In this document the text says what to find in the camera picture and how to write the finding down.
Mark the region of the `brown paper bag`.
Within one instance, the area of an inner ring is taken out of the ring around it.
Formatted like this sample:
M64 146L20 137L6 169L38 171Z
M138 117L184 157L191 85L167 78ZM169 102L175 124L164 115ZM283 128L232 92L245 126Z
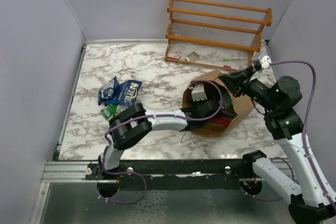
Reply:
M196 136L223 136L232 127L246 119L254 108L254 104L251 102L248 96L241 95L239 97L234 97L233 94L227 90L225 85L219 79L219 76L222 74L224 73L218 70L214 70L190 81L190 85L183 93L182 107L187 110L188 117L205 118L212 115L218 109L220 104L220 97L223 97L223 95L228 92L231 97L236 115L229 126L216 123L214 120L215 117L226 115L222 111L222 104L220 111L213 118L202 122L191 122L191 126L189 127L188 131ZM191 99L191 91L189 90L189 87L192 87L194 84L200 82L204 84L207 100L193 102Z

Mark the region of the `dark blue snack packet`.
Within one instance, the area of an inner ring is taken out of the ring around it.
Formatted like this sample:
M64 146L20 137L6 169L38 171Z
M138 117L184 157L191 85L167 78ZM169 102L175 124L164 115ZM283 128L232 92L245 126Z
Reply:
M98 105L117 104L127 107L133 106L141 89L142 82L138 80L127 80L119 83L114 76L107 84L98 91Z

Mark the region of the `green snack packet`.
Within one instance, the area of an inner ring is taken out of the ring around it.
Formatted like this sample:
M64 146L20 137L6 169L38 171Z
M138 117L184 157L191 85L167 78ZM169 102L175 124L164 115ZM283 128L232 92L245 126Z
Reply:
M108 104L103 109L100 110L102 116L110 121L114 116L126 110L128 106L120 105L120 104Z

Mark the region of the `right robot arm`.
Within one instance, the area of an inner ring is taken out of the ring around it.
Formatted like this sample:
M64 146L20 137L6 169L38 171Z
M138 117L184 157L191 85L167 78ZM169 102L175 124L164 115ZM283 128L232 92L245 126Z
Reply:
M258 175L287 203L295 223L319 223L335 216L335 191L331 188L310 148L305 124L294 110L302 99L299 82L281 77L272 87L253 79L252 66L219 80L234 96L246 95L265 109L267 130L285 152L296 175L294 182L260 151L245 155L241 164L246 177Z

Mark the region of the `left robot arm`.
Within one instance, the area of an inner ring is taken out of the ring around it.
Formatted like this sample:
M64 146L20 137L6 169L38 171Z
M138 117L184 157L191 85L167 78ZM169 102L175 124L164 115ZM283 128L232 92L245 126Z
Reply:
M99 175L104 179L112 178L123 152L137 145L148 133L165 130L190 132L200 129L219 113L222 104L222 99L209 99L173 112L150 111L141 103L129 107L109 122L105 134L108 143L100 156Z

